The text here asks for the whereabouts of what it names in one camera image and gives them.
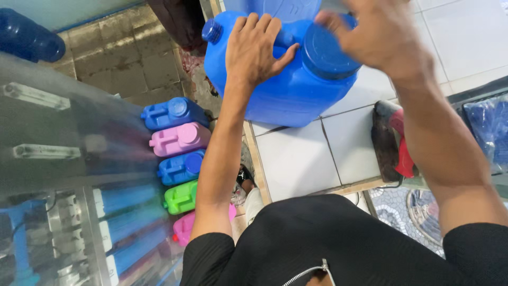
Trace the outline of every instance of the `white tile floor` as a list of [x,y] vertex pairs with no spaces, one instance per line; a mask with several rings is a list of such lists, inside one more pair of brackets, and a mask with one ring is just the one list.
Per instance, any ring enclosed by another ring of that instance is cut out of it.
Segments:
[[[508,16],[500,0],[411,0],[415,27],[436,59],[445,96],[508,75]],[[381,72],[363,67],[350,92],[304,128],[253,123],[274,201],[379,175],[370,139],[373,104],[395,98]]]

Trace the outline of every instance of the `pink jerry can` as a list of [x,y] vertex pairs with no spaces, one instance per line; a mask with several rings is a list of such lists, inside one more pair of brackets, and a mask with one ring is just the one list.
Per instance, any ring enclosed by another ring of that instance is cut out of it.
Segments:
[[157,131],[149,144],[159,157],[173,157],[208,146],[212,133],[197,122]]
[[[232,221],[236,216],[236,208],[233,204],[229,204],[229,221]],[[196,212],[192,211],[189,214],[184,215],[182,218],[177,220],[173,225],[173,241],[177,241],[180,246],[187,246],[189,238],[191,238],[190,231],[194,225],[196,218]]]

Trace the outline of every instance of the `hand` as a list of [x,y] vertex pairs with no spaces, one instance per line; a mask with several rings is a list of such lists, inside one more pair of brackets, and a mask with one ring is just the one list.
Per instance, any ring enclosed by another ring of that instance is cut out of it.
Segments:
[[229,36],[226,50],[228,82],[246,84],[251,90],[278,75],[294,58],[299,44],[294,44],[279,59],[273,57],[273,43],[280,31],[278,18],[251,13],[248,18],[238,17]]
[[407,0],[347,0],[347,5],[359,22],[352,31],[332,12],[319,12],[314,20],[337,37],[345,53],[392,80],[433,73],[432,56],[420,43]]

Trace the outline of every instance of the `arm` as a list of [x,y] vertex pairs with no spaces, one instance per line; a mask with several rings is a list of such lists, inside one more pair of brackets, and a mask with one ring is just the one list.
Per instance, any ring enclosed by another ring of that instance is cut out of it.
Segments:
[[330,12],[326,26],[342,49],[392,80],[404,108],[409,153],[439,205],[441,235],[468,223],[508,225],[508,213],[490,181],[489,164],[471,133],[442,95],[432,56],[422,47],[407,1],[348,1],[359,18],[350,31]]
[[279,19],[265,14],[258,21],[256,13],[239,17],[233,27],[226,51],[224,100],[201,165],[191,240],[212,232],[232,235],[229,203],[240,168],[243,118],[250,95],[259,83],[279,74],[298,49],[295,44],[280,59],[273,57],[280,28]]

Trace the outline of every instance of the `zipper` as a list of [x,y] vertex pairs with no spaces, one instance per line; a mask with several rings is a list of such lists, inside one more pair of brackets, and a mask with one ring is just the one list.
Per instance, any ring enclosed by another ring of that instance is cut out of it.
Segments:
[[330,272],[330,268],[328,268],[328,263],[326,262],[326,259],[323,259],[323,265],[321,265],[321,266],[315,266],[315,267],[312,267],[312,268],[309,268],[309,269],[303,271],[302,273],[300,273],[300,274],[296,275],[295,277],[291,278],[288,282],[286,282],[282,286],[288,286],[291,283],[293,283],[296,280],[298,280],[300,277],[302,277],[302,276],[304,276],[306,274],[309,274],[310,272],[312,272],[314,270],[317,270],[317,269],[321,269],[321,270],[326,271],[328,273],[328,275],[330,276],[330,280],[332,281],[332,286],[335,286],[335,282],[333,281],[332,273]]

